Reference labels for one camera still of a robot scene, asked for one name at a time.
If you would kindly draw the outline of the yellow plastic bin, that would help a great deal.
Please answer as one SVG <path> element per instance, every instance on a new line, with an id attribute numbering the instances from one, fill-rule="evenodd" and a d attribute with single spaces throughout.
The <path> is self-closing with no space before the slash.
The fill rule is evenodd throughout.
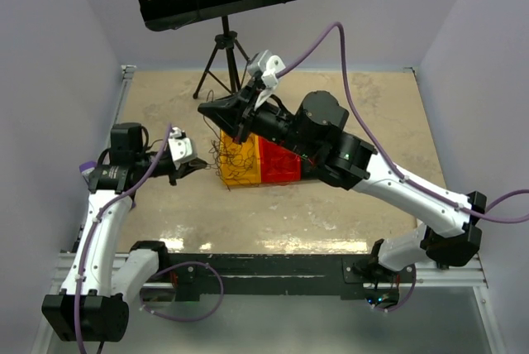
<path id="1" fill-rule="evenodd" d="M 253 186 L 261 183 L 259 138 L 250 134 L 246 142 L 235 143 L 220 132 L 220 179 L 228 187 Z"/>

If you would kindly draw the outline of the red plastic bin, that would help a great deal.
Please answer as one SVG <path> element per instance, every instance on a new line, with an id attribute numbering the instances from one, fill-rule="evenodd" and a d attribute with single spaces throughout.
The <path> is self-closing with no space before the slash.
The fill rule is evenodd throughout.
<path id="1" fill-rule="evenodd" d="M 260 175 L 265 184 L 288 184 L 300 180 L 301 159 L 294 153 L 259 137 Z"/>

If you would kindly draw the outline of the black plastic bin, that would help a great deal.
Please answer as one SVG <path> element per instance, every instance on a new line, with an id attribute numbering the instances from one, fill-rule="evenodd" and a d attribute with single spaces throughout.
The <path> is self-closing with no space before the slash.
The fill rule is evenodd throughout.
<path id="1" fill-rule="evenodd" d="M 301 159 L 300 180 L 319 180 L 318 168 L 311 160 Z"/>

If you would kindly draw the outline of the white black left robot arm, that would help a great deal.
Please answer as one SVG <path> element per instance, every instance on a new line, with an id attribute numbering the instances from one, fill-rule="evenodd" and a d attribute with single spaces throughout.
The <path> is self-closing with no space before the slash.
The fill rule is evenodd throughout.
<path id="1" fill-rule="evenodd" d="M 144 283 L 165 280 L 171 271 L 163 242 L 138 242 L 125 263 L 114 267 L 117 243 L 136 193 L 149 178 L 179 179 L 206 167 L 187 133 L 166 129 L 153 151 L 149 132 L 139 122 L 114 125 L 108 147 L 96 164 L 82 168 L 88 184 L 88 210 L 75 257 L 59 291 L 43 299 L 41 311 L 63 342 L 122 340 L 131 303 Z"/>

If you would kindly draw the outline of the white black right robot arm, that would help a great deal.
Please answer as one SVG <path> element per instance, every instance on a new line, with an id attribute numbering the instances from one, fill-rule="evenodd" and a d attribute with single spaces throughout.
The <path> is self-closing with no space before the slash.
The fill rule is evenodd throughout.
<path id="1" fill-rule="evenodd" d="M 483 194 L 458 194 L 430 182 L 420 190 L 412 183 L 414 174 L 391 170 L 372 144 L 346 132 L 349 113 L 327 91 L 308 93 L 295 113 L 278 97 L 258 104 L 258 95 L 252 82 L 201 103 L 198 112 L 237 143 L 256 134 L 310 161 L 321 182 L 375 197 L 420 221 L 408 234 L 378 240 L 369 257 L 354 265 L 356 274 L 385 282 L 417 262 L 461 267 L 478 253 L 482 232 L 472 213 L 484 210 Z"/>

